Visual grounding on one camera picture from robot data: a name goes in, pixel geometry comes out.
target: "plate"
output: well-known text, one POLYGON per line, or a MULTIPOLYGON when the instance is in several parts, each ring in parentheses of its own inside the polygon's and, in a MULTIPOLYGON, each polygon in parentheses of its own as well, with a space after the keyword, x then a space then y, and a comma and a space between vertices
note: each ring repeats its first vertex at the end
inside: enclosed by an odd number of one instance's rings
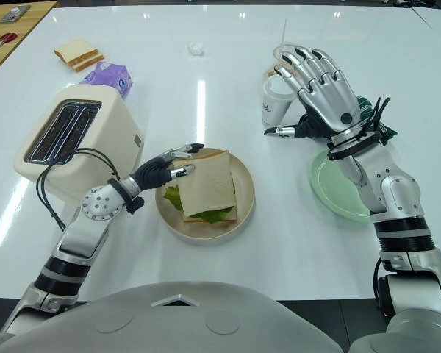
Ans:
MULTIPOLYGON (((222 150, 204 148, 194 155, 203 157, 220 151, 222 150)), ((244 224, 253 209, 255 190, 253 179, 247 167, 232 153, 230 154, 230 171, 237 199, 237 221, 235 222, 185 223, 181 213, 167 199, 163 198, 165 189, 169 186, 175 186, 176 180, 168 182, 155 191, 155 202, 162 219, 182 240, 198 245, 212 245, 238 234, 240 226, 244 224)))
POLYGON ((356 186, 340 170, 337 163, 322 151, 312 162, 310 184, 317 197, 333 212, 353 221, 370 223, 370 213, 359 198, 356 186))

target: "sandwich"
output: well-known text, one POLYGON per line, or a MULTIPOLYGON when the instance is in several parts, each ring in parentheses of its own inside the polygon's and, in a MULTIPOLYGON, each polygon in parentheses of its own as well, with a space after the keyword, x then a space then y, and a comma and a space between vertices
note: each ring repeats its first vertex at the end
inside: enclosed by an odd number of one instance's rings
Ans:
POLYGON ((196 167, 194 173, 177 179, 177 186, 166 188, 163 197, 182 213, 184 222, 235 222, 237 200, 229 151, 173 161, 175 168, 187 164, 196 167))
POLYGON ((56 48, 54 53, 77 72, 104 59, 103 54, 97 48, 82 38, 56 48))

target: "light green plate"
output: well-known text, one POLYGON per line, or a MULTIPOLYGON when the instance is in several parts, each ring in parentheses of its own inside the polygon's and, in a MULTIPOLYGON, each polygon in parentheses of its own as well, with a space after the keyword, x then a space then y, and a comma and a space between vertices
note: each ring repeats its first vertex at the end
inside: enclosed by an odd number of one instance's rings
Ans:
POLYGON ((370 223, 369 210, 362 204, 356 187, 340 170, 338 164, 322 151, 312 162, 310 184, 317 197, 333 212, 352 221, 370 223))

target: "scissors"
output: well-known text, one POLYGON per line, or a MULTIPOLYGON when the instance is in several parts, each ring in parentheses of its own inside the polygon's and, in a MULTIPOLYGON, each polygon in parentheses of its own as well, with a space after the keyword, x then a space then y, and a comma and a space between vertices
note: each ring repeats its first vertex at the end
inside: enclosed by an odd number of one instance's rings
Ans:
POLYGON ((9 43, 12 40, 16 39, 17 36, 18 35, 16 33, 5 33, 0 37, 0 47, 3 46, 5 43, 9 43))

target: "lettuce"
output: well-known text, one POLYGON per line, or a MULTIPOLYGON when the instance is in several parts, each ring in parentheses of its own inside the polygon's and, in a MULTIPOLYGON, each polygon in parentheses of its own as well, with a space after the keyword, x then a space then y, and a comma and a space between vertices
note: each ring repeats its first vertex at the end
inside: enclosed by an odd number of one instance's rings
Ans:
MULTIPOLYGON (((182 200, 179 197, 179 189, 177 186, 169 186, 165 189, 164 199, 167 199, 178 211, 183 211, 182 200)), ((226 219, 227 215, 230 211, 232 211, 234 207, 224 208, 222 210, 215 211, 204 211, 201 213, 196 213, 192 215, 193 218, 201 218, 209 223, 221 222, 226 219)))

